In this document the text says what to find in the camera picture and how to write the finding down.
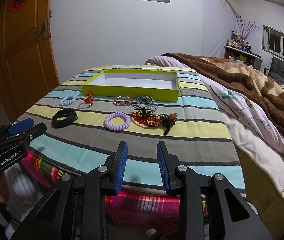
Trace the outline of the black fitness band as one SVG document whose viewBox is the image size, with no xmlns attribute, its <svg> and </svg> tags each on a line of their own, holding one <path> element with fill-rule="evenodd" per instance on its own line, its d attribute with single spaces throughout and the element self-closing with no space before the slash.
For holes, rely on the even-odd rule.
<svg viewBox="0 0 284 240">
<path fill-rule="evenodd" d="M 64 128 L 72 125 L 78 116 L 73 108 L 61 109 L 53 117 L 51 124 L 54 128 Z"/>
</svg>

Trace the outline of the small red knot charm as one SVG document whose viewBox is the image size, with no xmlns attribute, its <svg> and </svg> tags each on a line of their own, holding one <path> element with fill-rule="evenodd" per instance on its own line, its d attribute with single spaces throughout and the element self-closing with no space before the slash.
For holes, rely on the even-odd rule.
<svg viewBox="0 0 284 240">
<path fill-rule="evenodd" d="M 86 98 L 81 98 L 82 101 L 84 101 L 86 104 L 89 105 L 89 107 L 91 107 L 93 105 L 93 100 L 94 100 L 94 93 L 93 91 L 89 91 L 87 94 Z"/>
</svg>

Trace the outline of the pink rhinestone hair clip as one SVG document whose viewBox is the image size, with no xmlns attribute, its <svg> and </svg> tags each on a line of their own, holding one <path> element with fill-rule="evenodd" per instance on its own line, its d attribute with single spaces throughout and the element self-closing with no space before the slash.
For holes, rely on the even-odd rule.
<svg viewBox="0 0 284 240">
<path fill-rule="evenodd" d="M 135 101 L 129 96 L 118 96 L 114 99 L 113 104 L 116 106 L 130 106 L 134 104 Z"/>
</svg>

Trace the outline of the black tie with flower bead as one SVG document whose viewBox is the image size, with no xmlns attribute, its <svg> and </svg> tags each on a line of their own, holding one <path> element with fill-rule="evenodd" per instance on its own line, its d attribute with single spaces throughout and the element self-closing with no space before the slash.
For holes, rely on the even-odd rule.
<svg viewBox="0 0 284 240">
<path fill-rule="evenodd" d="M 154 115 L 154 112 L 148 109 L 147 107 L 141 107 L 139 105 L 133 104 L 133 108 L 134 108 L 133 114 L 143 119 Z"/>
</svg>

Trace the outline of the striped cloth cover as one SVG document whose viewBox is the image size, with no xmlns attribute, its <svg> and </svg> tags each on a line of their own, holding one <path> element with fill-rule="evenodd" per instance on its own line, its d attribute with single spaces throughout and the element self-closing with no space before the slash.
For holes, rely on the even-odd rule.
<svg viewBox="0 0 284 240">
<path fill-rule="evenodd" d="M 162 190 L 156 148 L 158 142 L 163 141 L 181 164 L 206 176 L 221 173 L 240 193 L 245 193 L 244 176 L 231 135 L 195 70 L 169 68 L 178 76 L 178 100 L 160 101 L 157 109 L 159 114 L 177 114 L 176 123 L 169 131 L 162 126 L 149 127 L 132 120 L 127 129 L 118 132 L 105 128 L 105 118 L 113 112 L 131 114 L 133 107 L 116 106 L 115 97 L 110 96 L 95 96 L 91 107 L 81 100 L 85 97 L 84 81 L 101 71 L 102 67 L 96 67 L 77 74 L 21 115 L 21 120 L 31 118 L 47 126 L 44 135 L 31 141 L 30 148 L 37 156 L 80 175 L 102 165 L 119 143 L 125 141 L 128 157 L 124 185 L 138 190 Z M 70 126 L 54 128 L 52 117 L 66 108 L 73 108 L 78 119 Z"/>
</svg>

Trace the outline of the wooden door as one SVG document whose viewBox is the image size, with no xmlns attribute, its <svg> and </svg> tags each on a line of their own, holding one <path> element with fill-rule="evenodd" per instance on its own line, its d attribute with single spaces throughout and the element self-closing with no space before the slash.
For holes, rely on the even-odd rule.
<svg viewBox="0 0 284 240">
<path fill-rule="evenodd" d="M 50 0 L 27 0 L 17 14 L 0 0 L 0 100 L 15 121 L 60 81 L 50 34 Z"/>
</svg>

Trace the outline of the lime green cardboard tray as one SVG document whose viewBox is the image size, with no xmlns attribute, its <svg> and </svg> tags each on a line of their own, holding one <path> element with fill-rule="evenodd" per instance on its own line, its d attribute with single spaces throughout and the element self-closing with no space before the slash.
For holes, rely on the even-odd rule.
<svg viewBox="0 0 284 240">
<path fill-rule="evenodd" d="M 82 84 L 83 94 L 94 96 L 150 96 L 157 101 L 177 102 L 178 76 L 163 70 L 103 70 Z"/>
</svg>

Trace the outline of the pink floral quilt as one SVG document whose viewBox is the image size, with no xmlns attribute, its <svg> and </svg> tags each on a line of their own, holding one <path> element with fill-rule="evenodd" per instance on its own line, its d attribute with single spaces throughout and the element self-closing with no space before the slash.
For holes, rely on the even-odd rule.
<svg viewBox="0 0 284 240">
<path fill-rule="evenodd" d="M 164 55 L 151 57 L 146 64 L 192 69 Z M 202 74 L 198 75 L 231 134 L 243 168 L 249 201 L 262 217 L 284 216 L 284 136 L 258 104 Z"/>
</svg>

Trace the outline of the cluttered shelf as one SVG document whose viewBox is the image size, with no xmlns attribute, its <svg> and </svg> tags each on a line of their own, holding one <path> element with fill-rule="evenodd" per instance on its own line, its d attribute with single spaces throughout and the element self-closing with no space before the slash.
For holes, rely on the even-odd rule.
<svg viewBox="0 0 284 240">
<path fill-rule="evenodd" d="M 262 58 L 260 55 L 252 52 L 252 47 L 237 31 L 231 32 L 231 39 L 226 41 L 224 46 L 224 59 L 244 63 L 253 69 L 260 70 Z"/>
</svg>

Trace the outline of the brown plush blanket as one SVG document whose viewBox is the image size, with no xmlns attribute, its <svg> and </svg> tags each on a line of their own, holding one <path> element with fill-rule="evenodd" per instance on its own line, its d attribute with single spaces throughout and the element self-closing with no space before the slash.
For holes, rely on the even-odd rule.
<svg viewBox="0 0 284 240">
<path fill-rule="evenodd" d="M 164 56 L 173 57 L 199 74 L 243 94 L 262 108 L 284 136 L 284 89 L 273 79 L 243 63 L 227 59 L 182 53 L 165 53 Z"/>
</svg>

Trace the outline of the black office chair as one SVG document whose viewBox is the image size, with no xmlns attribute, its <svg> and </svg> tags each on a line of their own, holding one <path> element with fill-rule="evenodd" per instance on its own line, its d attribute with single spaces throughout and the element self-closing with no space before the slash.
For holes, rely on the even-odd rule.
<svg viewBox="0 0 284 240">
<path fill-rule="evenodd" d="M 264 75 L 284 85 L 284 61 L 273 56 L 270 67 L 264 68 Z"/>
</svg>

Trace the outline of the purple blossom branches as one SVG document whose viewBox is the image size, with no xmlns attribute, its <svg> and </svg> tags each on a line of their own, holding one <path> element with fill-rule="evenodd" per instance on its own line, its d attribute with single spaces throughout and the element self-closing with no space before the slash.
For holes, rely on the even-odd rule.
<svg viewBox="0 0 284 240">
<path fill-rule="evenodd" d="M 243 42 L 259 29 L 256 22 L 246 21 L 243 18 L 237 18 L 237 24 Z"/>
</svg>

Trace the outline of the window with bars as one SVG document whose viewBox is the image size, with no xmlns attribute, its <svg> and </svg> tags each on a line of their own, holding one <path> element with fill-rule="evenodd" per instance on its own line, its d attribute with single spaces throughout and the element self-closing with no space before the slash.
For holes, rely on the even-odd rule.
<svg viewBox="0 0 284 240">
<path fill-rule="evenodd" d="M 262 50 L 284 60 L 284 33 L 264 25 Z"/>
</svg>

